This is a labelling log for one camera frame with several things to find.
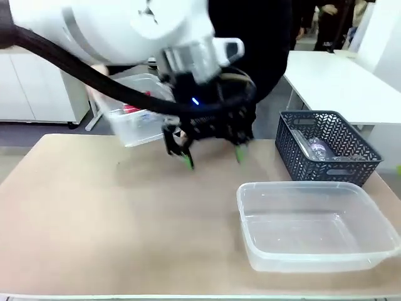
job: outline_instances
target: table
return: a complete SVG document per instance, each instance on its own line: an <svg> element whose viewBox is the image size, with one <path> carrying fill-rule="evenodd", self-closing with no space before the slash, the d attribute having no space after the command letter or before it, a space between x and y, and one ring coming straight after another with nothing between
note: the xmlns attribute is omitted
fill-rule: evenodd
<svg viewBox="0 0 401 301"><path fill-rule="evenodd" d="M236 190L286 181L273 140L243 164L221 140L196 143L195 171L163 141L47 135L0 185L0 292L62 298L368 298L401 295L401 258L373 270L258 273ZM364 189L401 230L401 202L374 173Z"/></svg>
<svg viewBox="0 0 401 301"><path fill-rule="evenodd" d="M365 135L375 125L401 124L401 93L354 61L327 52L290 51L285 78L310 110L332 110Z"/></svg>

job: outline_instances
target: white pillar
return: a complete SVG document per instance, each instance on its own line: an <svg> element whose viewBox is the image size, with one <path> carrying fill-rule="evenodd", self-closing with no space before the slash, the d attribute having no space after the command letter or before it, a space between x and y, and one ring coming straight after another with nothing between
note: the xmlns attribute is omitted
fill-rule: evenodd
<svg viewBox="0 0 401 301"><path fill-rule="evenodd" d="M401 92L401 0L377 0L356 61ZM379 171L401 166L401 125L378 125L369 141L385 159Z"/></svg>

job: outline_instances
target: clear plastic container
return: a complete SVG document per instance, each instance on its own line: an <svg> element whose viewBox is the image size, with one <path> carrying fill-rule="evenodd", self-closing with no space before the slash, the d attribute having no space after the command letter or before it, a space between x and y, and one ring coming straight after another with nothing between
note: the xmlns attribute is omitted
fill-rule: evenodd
<svg viewBox="0 0 401 301"><path fill-rule="evenodd" d="M171 90L161 84L155 75L131 75L119 78L116 82L139 92L173 101ZM131 112L132 110L124 103L100 93L95 93L94 99L124 146L132 147L163 137L162 126L165 116L148 110Z"/></svg>
<svg viewBox="0 0 401 301"><path fill-rule="evenodd" d="M347 182L256 182L237 191L251 266L267 272L367 270L401 241L375 202Z"/></svg>

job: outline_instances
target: black plastic basket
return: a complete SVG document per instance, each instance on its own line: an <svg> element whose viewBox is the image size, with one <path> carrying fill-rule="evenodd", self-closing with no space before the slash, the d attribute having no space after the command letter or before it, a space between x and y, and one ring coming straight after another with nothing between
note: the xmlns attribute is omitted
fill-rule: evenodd
<svg viewBox="0 0 401 301"><path fill-rule="evenodd" d="M336 156L363 156L365 161L315 161L307 158L291 130L305 138L317 137ZM382 157L339 113L333 111L285 111L280 113L276 147L294 181L341 181L362 186Z"/></svg>

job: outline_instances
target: brown tabletop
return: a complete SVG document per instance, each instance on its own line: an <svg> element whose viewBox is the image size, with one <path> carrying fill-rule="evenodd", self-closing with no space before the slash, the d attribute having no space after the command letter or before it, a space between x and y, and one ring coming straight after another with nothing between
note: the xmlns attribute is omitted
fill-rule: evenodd
<svg viewBox="0 0 401 301"><path fill-rule="evenodd" d="M0 186L0 292L44 296L383 297L401 294L401 259L329 274L255 272L236 190L285 181L273 140L243 164L219 140L193 147L195 171L162 141L47 135ZM401 202L375 173L363 187L397 230Z"/></svg>

